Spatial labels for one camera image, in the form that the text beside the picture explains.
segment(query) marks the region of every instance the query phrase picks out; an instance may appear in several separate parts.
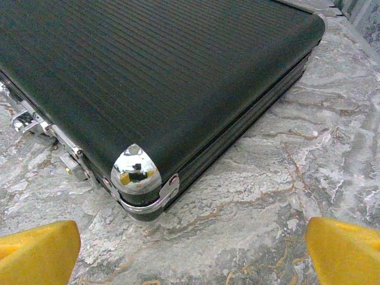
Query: briefcase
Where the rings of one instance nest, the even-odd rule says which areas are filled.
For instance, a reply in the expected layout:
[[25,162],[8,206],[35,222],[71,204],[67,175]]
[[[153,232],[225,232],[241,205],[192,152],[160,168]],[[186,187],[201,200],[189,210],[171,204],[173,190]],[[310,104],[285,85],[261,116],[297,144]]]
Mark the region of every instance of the briefcase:
[[13,127],[151,221],[303,74],[325,31],[273,0],[1,1]]

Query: yellow foam block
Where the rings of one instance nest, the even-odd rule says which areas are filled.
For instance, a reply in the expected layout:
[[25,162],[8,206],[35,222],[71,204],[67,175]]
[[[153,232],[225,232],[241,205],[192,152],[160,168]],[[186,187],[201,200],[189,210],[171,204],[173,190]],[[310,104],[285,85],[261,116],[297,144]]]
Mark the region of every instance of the yellow foam block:
[[0,237],[0,284],[67,284],[80,246],[74,221]]
[[380,231],[311,218],[306,245],[321,285],[379,285]]
[[131,183],[131,179],[129,178],[129,173],[121,174],[120,181],[123,185],[128,185],[129,183]]

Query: ribbed case surface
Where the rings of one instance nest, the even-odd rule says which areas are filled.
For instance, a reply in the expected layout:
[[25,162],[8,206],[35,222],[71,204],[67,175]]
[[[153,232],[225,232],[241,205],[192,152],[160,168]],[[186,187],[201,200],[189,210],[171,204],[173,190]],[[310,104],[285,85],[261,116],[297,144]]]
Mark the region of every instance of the ribbed case surface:
[[324,32],[270,0],[0,3],[7,77],[105,174],[137,143],[164,180]]

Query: chrome corner protector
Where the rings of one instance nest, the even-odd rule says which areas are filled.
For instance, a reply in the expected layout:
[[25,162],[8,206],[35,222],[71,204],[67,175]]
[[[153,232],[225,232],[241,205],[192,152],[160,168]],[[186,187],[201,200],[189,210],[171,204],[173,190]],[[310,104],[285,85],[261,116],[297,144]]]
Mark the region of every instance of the chrome corner protector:
[[169,181],[166,182],[164,187],[162,187],[160,191],[160,198],[145,207],[135,207],[127,204],[122,199],[120,199],[120,203],[126,211],[132,212],[134,214],[149,214],[154,211],[157,211],[160,208],[163,208],[172,198],[174,198],[179,192],[179,176],[178,174],[174,174]]
[[160,187],[162,178],[148,154],[137,144],[132,144],[115,161],[111,182],[123,193],[141,195]]

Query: gray marble surface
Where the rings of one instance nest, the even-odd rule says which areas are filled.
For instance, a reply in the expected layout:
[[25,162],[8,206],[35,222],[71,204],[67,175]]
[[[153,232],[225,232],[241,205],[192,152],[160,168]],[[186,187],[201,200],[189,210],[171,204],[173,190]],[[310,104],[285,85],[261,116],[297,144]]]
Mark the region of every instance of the gray marble surface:
[[380,0],[373,0],[368,6],[359,32],[380,55]]
[[71,284],[318,284],[311,217],[380,228],[380,65],[344,17],[328,24],[304,77],[155,223],[76,182],[1,101],[0,235],[75,220]]

